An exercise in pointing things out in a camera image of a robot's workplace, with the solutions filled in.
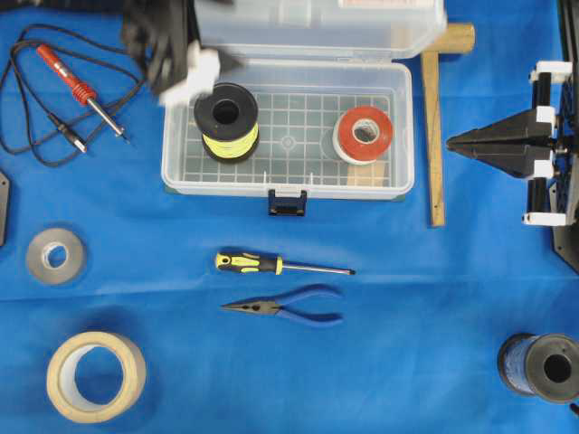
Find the wire spool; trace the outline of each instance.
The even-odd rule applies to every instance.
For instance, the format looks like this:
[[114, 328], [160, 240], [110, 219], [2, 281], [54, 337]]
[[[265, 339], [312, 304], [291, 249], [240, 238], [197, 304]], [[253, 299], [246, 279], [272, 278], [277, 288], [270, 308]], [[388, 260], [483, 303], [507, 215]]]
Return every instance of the wire spool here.
[[579, 345], [565, 335], [513, 335], [497, 364], [502, 381], [519, 395], [557, 404], [579, 396]]
[[259, 144], [257, 102], [242, 86], [216, 84], [210, 97], [196, 101], [194, 115], [205, 152], [220, 163], [240, 163]]
[[337, 120], [332, 141], [339, 157], [351, 165], [370, 165], [392, 143], [390, 118], [370, 106], [352, 108]]

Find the box lid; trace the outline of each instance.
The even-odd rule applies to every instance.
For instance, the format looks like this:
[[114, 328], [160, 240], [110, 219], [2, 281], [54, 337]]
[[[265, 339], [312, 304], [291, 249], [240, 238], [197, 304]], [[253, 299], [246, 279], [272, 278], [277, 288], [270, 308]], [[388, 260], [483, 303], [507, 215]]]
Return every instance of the box lid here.
[[204, 43], [267, 58], [410, 58], [446, 28], [443, 0], [197, 2]]

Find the wooden mallet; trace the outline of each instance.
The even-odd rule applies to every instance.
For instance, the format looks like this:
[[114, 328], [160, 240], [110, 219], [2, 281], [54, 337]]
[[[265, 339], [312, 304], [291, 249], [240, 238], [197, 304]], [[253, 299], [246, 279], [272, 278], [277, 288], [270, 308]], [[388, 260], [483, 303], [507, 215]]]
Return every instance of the wooden mallet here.
[[444, 226], [445, 224], [438, 55], [471, 52], [474, 43], [474, 25], [449, 24], [446, 32], [421, 54], [433, 227]]

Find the screwdriver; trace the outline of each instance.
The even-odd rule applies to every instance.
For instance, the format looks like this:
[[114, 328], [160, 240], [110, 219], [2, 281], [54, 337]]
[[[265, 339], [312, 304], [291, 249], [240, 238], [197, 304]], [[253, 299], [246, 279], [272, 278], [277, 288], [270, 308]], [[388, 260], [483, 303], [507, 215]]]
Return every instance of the screwdriver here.
[[36, 52], [43, 58], [48, 66], [56, 72], [56, 74], [64, 81], [69, 88], [72, 90], [72, 96], [79, 101], [82, 106], [89, 106], [97, 112], [97, 114], [104, 119], [104, 121], [109, 124], [109, 126], [113, 129], [117, 137], [121, 136], [126, 141], [127, 138], [125, 137], [125, 128], [119, 127], [116, 122], [109, 116], [109, 114], [104, 110], [103, 107], [97, 102], [97, 92], [94, 91], [87, 83], [76, 77], [61, 59], [54, 53], [54, 51], [45, 44], [41, 44], [37, 49]]
[[252, 253], [219, 252], [215, 256], [215, 266], [223, 271], [235, 273], [275, 273], [281, 274], [284, 269], [301, 269], [303, 271], [316, 271], [319, 273], [356, 274], [352, 269], [332, 269], [328, 267], [316, 267], [312, 265], [300, 265], [284, 262], [281, 256], [277, 258], [263, 258]]

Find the black cable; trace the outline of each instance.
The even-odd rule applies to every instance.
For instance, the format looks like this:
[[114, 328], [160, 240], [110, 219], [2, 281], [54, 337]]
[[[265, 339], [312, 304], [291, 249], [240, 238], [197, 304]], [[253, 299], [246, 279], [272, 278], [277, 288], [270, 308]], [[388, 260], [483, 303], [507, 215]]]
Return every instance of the black cable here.
[[[18, 154], [22, 154], [23, 152], [32, 151], [34, 157], [41, 164], [46, 165], [48, 167], [59, 167], [61, 165], [64, 165], [64, 164], [70, 162], [73, 158], [77, 157], [81, 153], [81, 151], [79, 151], [78, 149], [75, 149], [68, 156], [61, 158], [60, 160], [56, 160], [56, 161], [48, 161], [45, 158], [43, 158], [40, 155], [40, 153], [38, 152], [38, 149], [37, 149], [38, 146], [48, 142], [49, 140], [53, 139], [56, 136], [59, 136], [61, 134], [61, 131], [59, 131], [58, 129], [54, 129], [54, 131], [44, 135], [43, 137], [40, 137], [37, 140], [33, 139], [33, 134], [32, 134], [32, 129], [31, 129], [30, 108], [29, 108], [29, 104], [28, 104], [28, 98], [26, 97], [26, 91], [28, 91], [28, 93], [38, 103], [38, 105], [47, 114], [47, 116], [49, 116], [49, 117], [54, 116], [54, 114], [48, 109], [48, 107], [46, 107], [46, 105], [40, 99], [38, 94], [32, 89], [32, 87], [30, 86], [30, 84], [28, 83], [26, 78], [24, 77], [20, 67], [18, 66], [17, 56], [22, 50], [30, 49], [30, 48], [36, 48], [39, 45], [44, 44], [44, 45], [49, 46], [51, 49], [53, 49], [56, 52], [60, 52], [62, 54], [74, 57], [76, 59], [80, 59], [82, 61], [88, 61], [90, 63], [97, 64], [103, 68], [117, 71], [117, 72], [129, 77], [131, 80], [134, 81], [133, 87], [120, 99], [117, 99], [109, 104], [104, 105], [104, 108], [108, 111], [108, 113], [110, 115], [115, 115], [125, 104], [127, 104], [127, 102], [129, 102], [137, 94], [137, 92], [141, 89], [141, 87], [143, 86], [143, 84], [145, 84], [146, 81], [142, 78], [139, 79], [132, 72], [125, 70], [123, 68], [120, 68], [119, 66], [114, 65], [112, 63], [109, 63], [107, 61], [101, 61], [99, 59], [87, 56], [87, 55], [82, 54], [80, 52], [74, 52], [74, 51], [62, 48], [58, 45], [50, 44], [50, 43], [43, 41], [43, 40], [40, 40], [40, 39], [25, 39], [26, 35], [33, 29], [44, 29], [44, 30], [50, 30], [50, 31], [54, 31], [54, 32], [64, 33], [72, 38], [76, 38], [82, 42], [85, 42], [89, 45], [92, 45], [100, 50], [105, 51], [105, 52], [114, 52], [116, 54], [123, 54], [123, 55], [128, 55], [128, 54], [125, 50], [122, 50], [120, 48], [104, 45], [102, 43], [93, 41], [93, 40], [91, 40], [91, 39], [87, 38], [86, 36], [83, 36], [79, 33], [73, 32], [73, 31], [68, 30], [68, 29], [63, 29], [63, 28], [55, 26], [55, 25], [50, 25], [50, 24], [31, 24], [31, 25], [25, 27], [21, 31], [20, 36], [19, 36], [18, 40], [16, 41], [16, 43], [10, 49], [9, 60], [6, 63], [6, 66], [4, 68], [2, 76], [0, 77], [0, 93], [2, 92], [2, 89], [4, 88], [5, 82], [8, 78], [10, 71], [13, 71], [14, 77], [16, 79], [16, 84], [18, 86], [18, 91], [20, 92], [20, 97], [21, 97], [21, 100], [23, 103], [24, 120], [25, 120], [25, 124], [26, 124], [26, 136], [28, 139], [28, 146], [11, 148], [11, 147], [6, 145], [5, 141], [2, 138], [2, 134], [0, 133], [0, 147], [2, 147], [4, 149], [4, 151], [6, 151], [8, 154], [11, 154], [13, 156], [18, 155]], [[84, 113], [76, 118], [66, 120], [64, 122], [64, 124], [67, 127], [71, 127], [71, 126], [77, 125], [78, 123], [82, 122], [82, 120], [89, 118], [91, 116], [94, 116], [94, 115], [95, 115], [95, 113], [93, 113], [91, 111], [86, 112], [86, 113]], [[107, 124], [105, 121], [100, 122], [99, 125], [96, 128], [94, 128], [87, 135], [86, 139], [84, 140], [85, 143], [89, 144], [91, 141], [93, 141], [94, 138], [98, 135], [98, 133], [106, 125]]]

